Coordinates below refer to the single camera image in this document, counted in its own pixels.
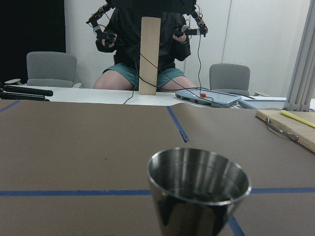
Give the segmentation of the upright wooden plank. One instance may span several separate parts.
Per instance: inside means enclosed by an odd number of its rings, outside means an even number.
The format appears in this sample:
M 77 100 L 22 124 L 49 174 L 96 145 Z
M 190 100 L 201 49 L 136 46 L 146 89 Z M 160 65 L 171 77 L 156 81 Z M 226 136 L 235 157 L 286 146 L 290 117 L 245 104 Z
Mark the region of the upright wooden plank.
M 155 95 L 157 90 L 160 18 L 142 17 L 139 94 Z

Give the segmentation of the wooden cutting board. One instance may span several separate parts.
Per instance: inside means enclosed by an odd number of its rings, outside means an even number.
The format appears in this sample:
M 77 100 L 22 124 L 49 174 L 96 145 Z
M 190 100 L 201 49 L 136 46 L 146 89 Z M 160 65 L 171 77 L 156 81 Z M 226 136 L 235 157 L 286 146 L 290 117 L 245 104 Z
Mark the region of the wooden cutting board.
M 284 116 L 281 110 L 257 110 L 256 116 L 264 121 L 268 128 L 284 135 L 285 137 L 298 142 L 307 149 L 315 150 L 315 128 Z M 315 123 L 314 112 L 296 112 L 291 113 Z

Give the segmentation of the blue tape line lengthwise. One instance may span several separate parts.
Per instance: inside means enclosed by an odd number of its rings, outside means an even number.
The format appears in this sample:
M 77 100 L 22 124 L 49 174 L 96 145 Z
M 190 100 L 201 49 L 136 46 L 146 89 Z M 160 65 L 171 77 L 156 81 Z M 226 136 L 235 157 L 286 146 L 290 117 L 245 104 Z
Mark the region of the blue tape line lengthwise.
M 167 108 L 167 111 L 168 111 L 170 117 L 172 118 L 172 120 L 173 120 L 175 126 L 177 127 L 177 129 L 178 129 L 178 131 L 179 131 L 179 133 L 180 133 L 180 135 L 181 135 L 183 141 L 184 141 L 185 143 L 187 143 L 187 142 L 189 141 L 189 137 L 188 137 L 188 135 L 186 134 L 184 128 L 183 128 L 182 125 L 180 124 L 179 120 L 177 119 L 177 117 L 176 117 L 175 113 L 173 112 L 173 110 L 171 109 L 171 107 L 170 107 L 170 106 L 166 106 L 166 108 Z

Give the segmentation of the teach pendant with red button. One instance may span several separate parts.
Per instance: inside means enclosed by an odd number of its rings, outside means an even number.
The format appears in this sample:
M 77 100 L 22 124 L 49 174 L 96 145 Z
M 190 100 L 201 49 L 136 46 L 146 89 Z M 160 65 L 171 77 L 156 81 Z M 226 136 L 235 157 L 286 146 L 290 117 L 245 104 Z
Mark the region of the teach pendant with red button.
M 190 101 L 194 104 L 216 108 L 227 108 L 242 99 L 240 95 L 213 91 L 205 88 L 188 88 L 175 92 L 178 99 Z

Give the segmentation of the aluminium frame post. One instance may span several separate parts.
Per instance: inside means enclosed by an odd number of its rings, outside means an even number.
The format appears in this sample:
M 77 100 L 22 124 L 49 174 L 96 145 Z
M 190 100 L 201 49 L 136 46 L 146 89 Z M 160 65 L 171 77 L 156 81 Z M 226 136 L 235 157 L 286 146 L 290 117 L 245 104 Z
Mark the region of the aluminium frame post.
M 307 112 L 315 90 L 315 2 L 308 14 L 294 66 L 286 102 L 286 111 Z

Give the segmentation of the steel jigger measuring cup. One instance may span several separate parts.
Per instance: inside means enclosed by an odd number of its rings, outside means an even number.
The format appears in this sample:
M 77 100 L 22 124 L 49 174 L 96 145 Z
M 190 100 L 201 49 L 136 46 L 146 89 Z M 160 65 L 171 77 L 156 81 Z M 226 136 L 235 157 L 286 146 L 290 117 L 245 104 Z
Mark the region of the steel jigger measuring cup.
M 155 153 L 147 177 L 163 236 L 216 236 L 251 190 L 240 165 L 188 147 Z

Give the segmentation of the grey office chair right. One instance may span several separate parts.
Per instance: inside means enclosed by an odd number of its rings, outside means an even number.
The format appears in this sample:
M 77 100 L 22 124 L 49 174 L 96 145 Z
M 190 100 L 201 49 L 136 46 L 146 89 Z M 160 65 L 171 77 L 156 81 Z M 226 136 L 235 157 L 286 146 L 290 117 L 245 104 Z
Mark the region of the grey office chair right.
M 250 73 L 245 65 L 212 64 L 209 68 L 210 89 L 249 96 Z

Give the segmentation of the blue tape line crosswise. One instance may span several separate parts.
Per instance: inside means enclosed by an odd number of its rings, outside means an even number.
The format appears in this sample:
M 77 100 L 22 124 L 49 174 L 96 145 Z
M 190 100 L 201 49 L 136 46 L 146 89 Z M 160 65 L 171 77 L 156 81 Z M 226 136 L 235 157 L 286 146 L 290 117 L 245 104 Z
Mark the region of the blue tape line crosswise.
M 314 187 L 254 188 L 252 194 L 314 193 Z M 150 190 L 1 190 L 1 197 L 149 196 Z

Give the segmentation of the grey office chair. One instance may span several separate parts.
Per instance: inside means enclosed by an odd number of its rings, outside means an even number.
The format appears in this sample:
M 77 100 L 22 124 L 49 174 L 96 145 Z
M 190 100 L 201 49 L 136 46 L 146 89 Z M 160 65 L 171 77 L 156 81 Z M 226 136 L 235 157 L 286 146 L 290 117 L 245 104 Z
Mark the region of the grey office chair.
M 245 65 L 212 64 L 209 68 L 210 89 L 249 96 L 250 73 Z
M 25 86 L 81 88 L 75 83 L 77 58 L 62 52 L 29 52 Z

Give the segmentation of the seated operator in black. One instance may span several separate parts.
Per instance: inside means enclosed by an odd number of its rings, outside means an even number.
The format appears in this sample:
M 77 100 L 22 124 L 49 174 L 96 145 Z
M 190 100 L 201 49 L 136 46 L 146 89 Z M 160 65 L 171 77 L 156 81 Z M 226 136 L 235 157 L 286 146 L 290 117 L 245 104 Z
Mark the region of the seated operator in black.
M 191 52 L 189 38 L 177 32 L 186 25 L 184 12 L 169 10 L 170 3 L 144 0 L 138 8 L 119 8 L 108 0 L 89 18 L 97 49 L 114 53 L 114 65 L 103 71 L 95 89 L 136 90 L 142 81 L 162 92 L 195 87 L 175 66 Z

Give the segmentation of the grey office chair left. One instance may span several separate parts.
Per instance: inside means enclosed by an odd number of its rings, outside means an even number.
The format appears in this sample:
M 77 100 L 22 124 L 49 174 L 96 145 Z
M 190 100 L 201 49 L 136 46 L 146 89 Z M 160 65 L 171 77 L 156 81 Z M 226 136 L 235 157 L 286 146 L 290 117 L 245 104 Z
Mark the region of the grey office chair left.
M 77 58 L 62 52 L 29 52 L 25 86 L 81 88 L 75 83 Z

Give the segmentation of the yellow plastic knife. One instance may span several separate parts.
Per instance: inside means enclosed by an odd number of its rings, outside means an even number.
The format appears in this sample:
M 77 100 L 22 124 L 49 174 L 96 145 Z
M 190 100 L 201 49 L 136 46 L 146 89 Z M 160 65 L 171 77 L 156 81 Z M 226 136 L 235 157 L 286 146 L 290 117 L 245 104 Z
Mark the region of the yellow plastic knife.
M 303 124 L 306 124 L 306 125 L 308 125 L 308 126 L 310 126 L 312 128 L 315 128 L 315 124 L 314 123 L 312 123 L 312 122 L 310 122 L 310 121 L 308 121 L 308 120 L 306 120 L 304 118 L 301 118 L 301 117 L 299 117 L 299 116 L 297 116 L 297 115 L 295 115 L 295 114 L 293 114 L 293 113 L 291 113 L 289 111 L 281 110 L 280 113 L 282 115 L 284 115 L 284 116 L 287 116 L 287 117 L 292 118 L 292 119 L 294 119 L 296 121 L 299 121 L 299 122 L 301 122 Z

